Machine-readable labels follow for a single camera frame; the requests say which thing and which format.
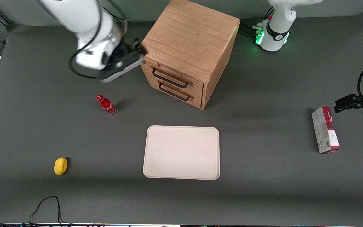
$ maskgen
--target bottle cap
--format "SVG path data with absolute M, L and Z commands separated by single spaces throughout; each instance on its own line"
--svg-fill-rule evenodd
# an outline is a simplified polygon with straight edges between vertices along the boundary
M 97 96 L 96 96 L 96 99 L 97 99 L 99 102 L 101 102 L 101 101 L 103 101 L 105 98 L 104 98 L 102 95 L 97 95 Z

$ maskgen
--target beige tray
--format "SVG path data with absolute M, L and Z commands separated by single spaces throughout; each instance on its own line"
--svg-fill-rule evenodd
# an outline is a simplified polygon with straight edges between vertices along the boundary
M 146 177 L 154 178 L 218 179 L 218 129 L 157 125 L 149 127 L 143 172 Z

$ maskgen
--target wooden cabinet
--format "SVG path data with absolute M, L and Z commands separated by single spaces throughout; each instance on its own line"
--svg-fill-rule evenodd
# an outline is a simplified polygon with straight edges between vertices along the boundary
M 171 0 L 142 44 L 151 87 L 204 109 L 221 77 L 240 20 L 187 0 Z

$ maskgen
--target table surface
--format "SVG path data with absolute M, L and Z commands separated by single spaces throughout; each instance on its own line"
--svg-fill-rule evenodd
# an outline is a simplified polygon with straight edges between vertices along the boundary
M 151 26 L 131 24 L 127 38 Z M 317 152 L 311 121 L 356 93 L 363 15 L 301 18 L 292 30 L 276 53 L 239 34 L 202 111 L 152 89 L 139 67 L 106 84 L 74 75 L 76 38 L 63 27 L 13 27 L 0 60 L 0 222 L 24 222 L 56 195 L 78 223 L 363 226 L 363 110 L 334 114 L 342 150 L 331 154 Z M 218 128 L 220 177 L 145 177 L 151 125 Z M 60 177 L 59 157 L 71 158 Z M 56 217 L 50 200 L 35 221 Z

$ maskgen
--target box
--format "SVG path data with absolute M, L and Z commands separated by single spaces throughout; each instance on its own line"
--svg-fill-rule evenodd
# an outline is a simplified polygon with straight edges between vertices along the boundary
M 340 150 L 340 144 L 333 127 L 331 107 L 321 107 L 316 110 L 312 113 L 312 119 L 319 153 L 327 154 Z
M 240 20 L 192 3 L 171 0 L 145 36 L 141 64 L 151 87 L 204 109 L 232 52 Z

